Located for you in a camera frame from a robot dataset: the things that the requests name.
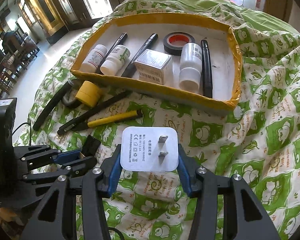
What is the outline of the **yellow taped foam tray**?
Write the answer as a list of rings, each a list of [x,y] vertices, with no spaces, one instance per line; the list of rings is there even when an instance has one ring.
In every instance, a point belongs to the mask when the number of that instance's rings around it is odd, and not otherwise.
[[[100,70],[82,66],[99,44],[121,46]],[[175,101],[213,114],[226,115],[239,101],[242,56],[227,24],[177,13],[114,18],[83,44],[71,68],[82,80]]]

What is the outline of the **white bottle red label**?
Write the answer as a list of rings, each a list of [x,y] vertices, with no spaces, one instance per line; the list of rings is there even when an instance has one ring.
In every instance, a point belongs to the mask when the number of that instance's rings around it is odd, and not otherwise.
[[[85,73],[95,73],[98,65],[104,59],[107,53],[106,46],[102,44],[96,45],[86,56],[79,70]]]

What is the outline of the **white bottle green label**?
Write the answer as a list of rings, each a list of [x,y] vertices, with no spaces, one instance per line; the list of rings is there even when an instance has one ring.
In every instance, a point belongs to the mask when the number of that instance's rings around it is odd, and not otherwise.
[[[130,50],[124,45],[117,45],[106,57],[100,66],[100,71],[104,75],[114,76],[123,67],[130,57]]]

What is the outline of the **white medicine box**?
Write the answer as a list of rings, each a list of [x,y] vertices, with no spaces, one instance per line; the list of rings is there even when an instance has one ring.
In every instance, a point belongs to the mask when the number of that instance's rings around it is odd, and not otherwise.
[[[173,80],[172,56],[156,50],[146,49],[135,61],[139,80],[170,85]]]

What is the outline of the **long black pen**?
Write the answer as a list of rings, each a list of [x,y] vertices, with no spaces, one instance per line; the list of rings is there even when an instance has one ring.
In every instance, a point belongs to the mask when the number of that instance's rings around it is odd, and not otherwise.
[[[202,80],[203,80],[203,96],[212,98],[213,84],[212,84],[212,70],[210,50],[207,40],[201,40],[202,46]]]

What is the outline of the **black electrical tape roll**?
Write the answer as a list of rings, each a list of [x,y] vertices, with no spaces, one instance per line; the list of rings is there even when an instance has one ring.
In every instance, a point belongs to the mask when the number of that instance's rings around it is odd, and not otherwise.
[[[194,43],[192,35],[183,32],[169,33],[164,37],[164,51],[173,56],[181,56],[183,46],[187,43]]]

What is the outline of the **wooden chairs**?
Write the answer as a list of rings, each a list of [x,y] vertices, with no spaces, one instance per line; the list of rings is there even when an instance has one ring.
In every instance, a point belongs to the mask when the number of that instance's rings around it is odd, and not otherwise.
[[[0,98],[10,94],[38,52],[38,46],[27,33],[0,32]]]

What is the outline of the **black marker orange ends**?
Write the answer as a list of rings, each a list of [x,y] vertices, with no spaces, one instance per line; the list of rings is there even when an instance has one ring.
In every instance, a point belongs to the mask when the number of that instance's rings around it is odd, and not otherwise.
[[[138,59],[138,57],[146,50],[146,49],[151,49],[155,42],[158,39],[158,35],[156,33],[153,33],[140,47],[140,49],[137,51],[135,56],[132,58],[130,63],[127,65],[123,73],[121,74],[121,77],[128,77],[131,78],[136,72],[136,66],[135,66],[135,61]]]

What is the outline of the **large white bottle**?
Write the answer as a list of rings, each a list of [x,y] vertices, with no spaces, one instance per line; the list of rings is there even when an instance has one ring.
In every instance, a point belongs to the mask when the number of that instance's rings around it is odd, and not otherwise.
[[[187,43],[183,46],[179,67],[180,89],[198,93],[202,73],[202,49],[198,44]]]

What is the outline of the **yellow black pen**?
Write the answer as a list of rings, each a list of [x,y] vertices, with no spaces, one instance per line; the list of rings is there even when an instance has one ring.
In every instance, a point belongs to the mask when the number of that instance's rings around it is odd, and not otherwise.
[[[120,113],[117,115],[112,115],[112,116],[102,118],[102,119],[97,119],[94,121],[83,122],[81,124],[76,125],[71,130],[72,131],[82,131],[85,129],[94,128],[94,127],[109,124],[109,123],[122,122],[122,121],[130,120],[130,119],[140,118],[140,117],[143,117],[143,112],[141,109],[137,109],[134,111],[129,111],[129,112]]]

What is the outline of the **white power adapter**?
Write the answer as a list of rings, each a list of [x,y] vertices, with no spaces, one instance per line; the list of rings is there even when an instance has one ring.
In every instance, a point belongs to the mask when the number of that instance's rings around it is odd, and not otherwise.
[[[129,126],[122,132],[120,164],[135,172],[171,172],[179,164],[178,135],[170,127]]]

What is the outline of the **long black tube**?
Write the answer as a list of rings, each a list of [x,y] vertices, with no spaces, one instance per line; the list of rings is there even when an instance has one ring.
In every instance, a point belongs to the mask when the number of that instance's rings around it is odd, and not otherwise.
[[[58,103],[62,100],[67,92],[69,92],[72,88],[78,87],[79,79],[69,79],[66,83],[55,93],[52,99],[47,103],[44,107],[37,120],[33,124],[32,128],[34,131],[38,131],[39,128],[44,123],[45,119],[51,113],[51,111],[58,105]]]

